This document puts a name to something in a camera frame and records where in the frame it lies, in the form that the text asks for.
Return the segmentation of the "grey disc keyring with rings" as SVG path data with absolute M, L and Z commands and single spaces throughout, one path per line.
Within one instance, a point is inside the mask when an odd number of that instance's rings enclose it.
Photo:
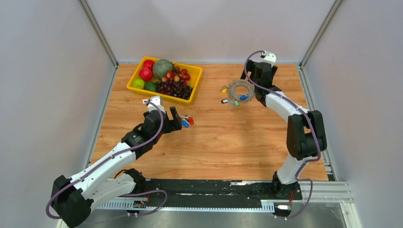
M 231 101 L 237 100 L 240 103 L 247 103 L 255 98 L 254 86 L 245 80 L 234 80 L 227 86 L 228 99 Z M 242 95 L 248 96 L 247 100 L 240 101 Z

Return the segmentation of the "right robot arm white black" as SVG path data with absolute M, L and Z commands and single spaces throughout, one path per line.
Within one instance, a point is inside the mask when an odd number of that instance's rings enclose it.
M 272 194 L 284 198 L 290 193 L 290 184 L 299 181 L 308 163 L 321 158 L 327 148 L 323 116 L 320 111 L 309 111 L 288 98 L 273 85 L 277 67 L 268 62 L 247 60 L 242 79 L 254 85 L 256 99 L 278 114 L 287 123 L 286 146 L 288 156 L 273 176 Z

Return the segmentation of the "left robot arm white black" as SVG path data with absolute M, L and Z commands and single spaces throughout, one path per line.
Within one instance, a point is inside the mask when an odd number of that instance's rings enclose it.
M 144 193 L 145 183 L 134 178 L 134 171 L 113 180 L 109 177 L 150 151 L 163 134 L 182 129 L 174 106 L 170 107 L 171 120 L 161 105 L 148 103 L 147 107 L 144 122 L 128 132 L 107 155 L 69 178 L 61 175 L 54 180 L 45 209 L 49 218 L 61 219 L 75 228 L 101 204 L 126 194 L 139 197 Z

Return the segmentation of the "red tag key bunch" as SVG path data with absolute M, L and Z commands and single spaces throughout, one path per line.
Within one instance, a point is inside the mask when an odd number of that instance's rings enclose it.
M 194 120 L 192 116 L 185 115 L 181 117 L 183 121 L 185 121 L 188 125 L 194 125 Z

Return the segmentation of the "dark purple grape bunch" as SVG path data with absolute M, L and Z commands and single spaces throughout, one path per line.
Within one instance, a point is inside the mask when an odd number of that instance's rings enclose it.
M 156 82 L 157 92 L 163 95 L 173 96 L 180 99 L 189 100 L 193 87 L 183 81 Z

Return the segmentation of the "dark green lime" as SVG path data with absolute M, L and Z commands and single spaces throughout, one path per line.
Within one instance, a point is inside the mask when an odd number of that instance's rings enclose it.
M 144 85 L 144 90 L 150 92 L 158 92 L 159 86 L 155 82 L 146 82 Z

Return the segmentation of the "red cherry bunch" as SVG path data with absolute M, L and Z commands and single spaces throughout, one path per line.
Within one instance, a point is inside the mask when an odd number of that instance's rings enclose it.
M 187 69 L 180 69 L 179 67 L 175 67 L 173 71 L 168 71 L 167 74 L 162 78 L 162 82 L 181 82 L 186 85 L 190 85 L 191 76 Z

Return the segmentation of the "light green lime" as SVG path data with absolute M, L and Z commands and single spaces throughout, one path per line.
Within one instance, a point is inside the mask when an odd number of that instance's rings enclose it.
M 144 89 L 145 81 L 141 78 L 136 78 L 132 81 L 131 87 L 136 89 Z

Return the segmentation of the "green melon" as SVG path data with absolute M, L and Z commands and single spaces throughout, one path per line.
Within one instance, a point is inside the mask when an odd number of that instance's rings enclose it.
M 153 74 L 158 80 L 162 80 L 162 78 L 167 74 L 168 71 L 173 70 L 173 63 L 167 59 L 159 59 L 155 61 L 153 66 Z

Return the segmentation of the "red apple lower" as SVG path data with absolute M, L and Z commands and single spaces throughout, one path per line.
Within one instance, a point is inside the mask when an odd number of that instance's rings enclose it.
M 143 67 L 140 71 L 139 71 L 139 77 L 145 81 L 148 82 L 150 80 L 153 79 L 154 74 L 153 71 L 151 69 L 149 69 L 148 67 Z

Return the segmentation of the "red apple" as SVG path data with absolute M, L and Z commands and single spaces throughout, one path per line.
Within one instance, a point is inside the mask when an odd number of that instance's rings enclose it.
M 155 62 L 153 60 L 147 59 L 143 62 L 143 67 L 146 67 L 152 71 L 154 64 Z
M 150 80 L 153 79 L 154 74 L 153 71 L 151 69 L 149 69 L 148 67 L 143 67 L 140 71 L 139 71 L 139 77 L 145 81 L 148 82 Z

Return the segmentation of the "red apple upper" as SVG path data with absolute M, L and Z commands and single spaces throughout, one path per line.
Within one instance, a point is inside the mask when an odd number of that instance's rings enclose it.
M 153 60 L 147 59 L 143 62 L 143 67 L 146 67 L 152 71 L 154 64 L 155 62 Z

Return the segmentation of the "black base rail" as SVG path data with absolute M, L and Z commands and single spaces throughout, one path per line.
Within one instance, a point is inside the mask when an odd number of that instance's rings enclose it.
M 163 205 L 164 210 L 221 210 L 221 211 L 267 211 L 272 202 L 288 203 L 290 199 L 301 200 L 299 184 L 278 189 L 270 181 L 254 180 L 183 180 L 147 179 L 144 191 L 164 190 L 144 197 L 116 198 L 102 208 L 125 210 L 152 210 Z

